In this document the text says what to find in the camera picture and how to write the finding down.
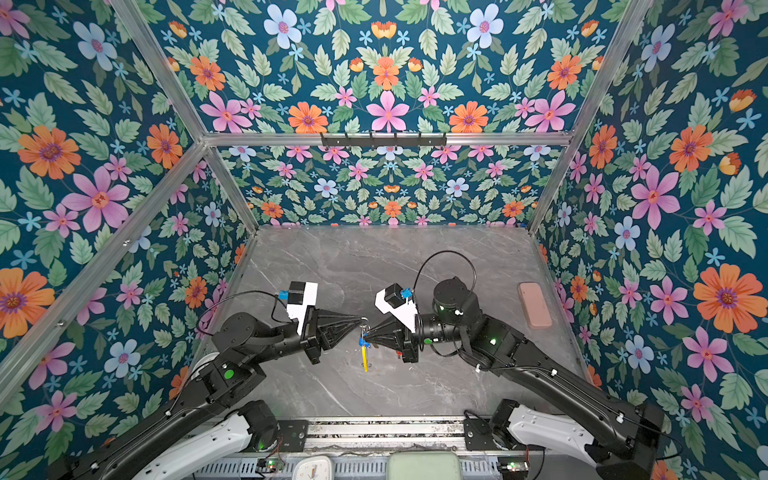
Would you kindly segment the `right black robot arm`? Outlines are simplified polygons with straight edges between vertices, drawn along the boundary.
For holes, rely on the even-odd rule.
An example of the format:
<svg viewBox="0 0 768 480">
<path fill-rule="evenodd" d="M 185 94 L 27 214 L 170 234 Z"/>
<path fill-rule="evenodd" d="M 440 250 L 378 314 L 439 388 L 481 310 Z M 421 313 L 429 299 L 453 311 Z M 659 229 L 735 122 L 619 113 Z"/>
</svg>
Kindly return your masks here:
<svg viewBox="0 0 768 480">
<path fill-rule="evenodd" d="M 490 422 L 499 436 L 578 459 L 603 479 L 649 479 L 662 437 L 658 407 L 635 406 L 567 370 L 522 332 L 483 312 L 474 291 L 453 277 L 437 284 L 432 312 L 418 310 L 416 294 L 393 284 L 379 291 L 385 320 L 368 330 L 365 343 L 399 352 L 405 363 L 422 346 L 450 343 L 479 372 L 505 378 L 556 408 L 546 414 L 503 401 Z"/>
</svg>

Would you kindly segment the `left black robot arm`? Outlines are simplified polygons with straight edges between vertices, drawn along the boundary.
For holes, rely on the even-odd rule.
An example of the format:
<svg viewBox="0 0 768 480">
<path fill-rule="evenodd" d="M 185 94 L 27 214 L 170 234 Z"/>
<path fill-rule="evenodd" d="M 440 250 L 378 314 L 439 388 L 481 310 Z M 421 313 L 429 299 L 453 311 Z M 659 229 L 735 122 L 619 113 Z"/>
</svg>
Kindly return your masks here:
<svg viewBox="0 0 768 480">
<path fill-rule="evenodd" d="M 363 318 L 310 307 L 303 323 L 270 326 L 248 313 L 230 316 L 212 341 L 217 355 L 191 374 L 180 392 L 110 443 L 80 457 L 64 455 L 49 479 L 131 479 L 186 434 L 239 403 L 266 378 L 266 362 L 304 353 L 317 364 L 359 328 Z"/>
</svg>

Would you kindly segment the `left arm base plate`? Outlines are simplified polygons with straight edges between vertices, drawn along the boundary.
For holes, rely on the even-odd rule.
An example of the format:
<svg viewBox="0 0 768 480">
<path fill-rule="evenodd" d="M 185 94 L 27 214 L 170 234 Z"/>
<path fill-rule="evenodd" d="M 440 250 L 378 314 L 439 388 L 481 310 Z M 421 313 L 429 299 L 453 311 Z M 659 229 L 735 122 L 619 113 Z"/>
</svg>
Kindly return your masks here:
<svg viewBox="0 0 768 480">
<path fill-rule="evenodd" d="M 307 420 L 277 420 L 260 440 L 261 451 L 299 453 L 304 451 L 310 423 Z"/>
</svg>

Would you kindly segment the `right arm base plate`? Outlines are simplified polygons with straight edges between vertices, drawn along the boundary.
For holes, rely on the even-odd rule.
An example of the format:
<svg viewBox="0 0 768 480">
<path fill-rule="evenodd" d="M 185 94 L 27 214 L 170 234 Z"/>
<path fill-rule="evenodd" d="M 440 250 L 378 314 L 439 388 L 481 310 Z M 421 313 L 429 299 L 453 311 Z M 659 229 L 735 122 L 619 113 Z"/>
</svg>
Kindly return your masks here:
<svg viewBox="0 0 768 480">
<path fill-rule="evenodd" d="M 468 451 L 511 451 L 539 452 L 543 448 L 537 445 L 523 444 L 514 440 L 509 433 L 494 430 L 485 420 L 476 417 L 463 419 L 464 444 Z"/>
</svg>

